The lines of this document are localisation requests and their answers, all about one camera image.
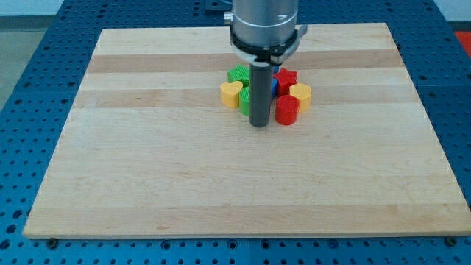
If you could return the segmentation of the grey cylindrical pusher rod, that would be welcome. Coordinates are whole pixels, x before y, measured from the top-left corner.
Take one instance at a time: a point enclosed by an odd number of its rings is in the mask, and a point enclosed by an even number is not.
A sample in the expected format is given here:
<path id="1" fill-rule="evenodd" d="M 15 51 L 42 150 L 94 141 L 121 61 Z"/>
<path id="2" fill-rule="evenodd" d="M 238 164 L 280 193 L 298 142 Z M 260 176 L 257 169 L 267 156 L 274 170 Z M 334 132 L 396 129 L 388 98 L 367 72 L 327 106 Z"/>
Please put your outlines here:
<path id="1" fill-rule="evenodd" d="M 249 67 L 249 122 L 254 127 L 269 123 L 272 103 L 272 67 Z"/>

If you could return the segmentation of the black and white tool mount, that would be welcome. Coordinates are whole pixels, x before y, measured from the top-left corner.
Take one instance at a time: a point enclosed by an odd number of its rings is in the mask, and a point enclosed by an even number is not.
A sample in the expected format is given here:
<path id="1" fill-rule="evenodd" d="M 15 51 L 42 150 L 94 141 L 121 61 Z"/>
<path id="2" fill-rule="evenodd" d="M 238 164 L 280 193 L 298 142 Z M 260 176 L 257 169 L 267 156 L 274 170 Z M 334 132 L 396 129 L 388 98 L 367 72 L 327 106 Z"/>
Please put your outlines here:
<path id="1" fill-rule="evenodd" d="M 284 43 L 276 46 L 251 46 L 243 42 L 233 30 L 230 31 L 230 42 L 237 57 L 257 67 L 280 66 L 290 58 L 299 47 L 299 30 Z"/>

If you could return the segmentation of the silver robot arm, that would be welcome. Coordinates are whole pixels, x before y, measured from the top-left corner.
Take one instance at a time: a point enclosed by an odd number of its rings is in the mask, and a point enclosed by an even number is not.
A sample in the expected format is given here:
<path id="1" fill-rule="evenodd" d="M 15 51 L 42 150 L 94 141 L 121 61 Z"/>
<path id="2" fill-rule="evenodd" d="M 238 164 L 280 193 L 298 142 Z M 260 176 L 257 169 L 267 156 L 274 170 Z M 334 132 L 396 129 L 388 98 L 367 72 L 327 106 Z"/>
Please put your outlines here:
<path id="1" fill-rule="evenodd" d="M 224 14 L 235 54 L 249 63 L 249 122 L 269 123 L 274 67 L 295 53 L 308 31 L 297 26 L 297 0 L 233 0 Z"/>

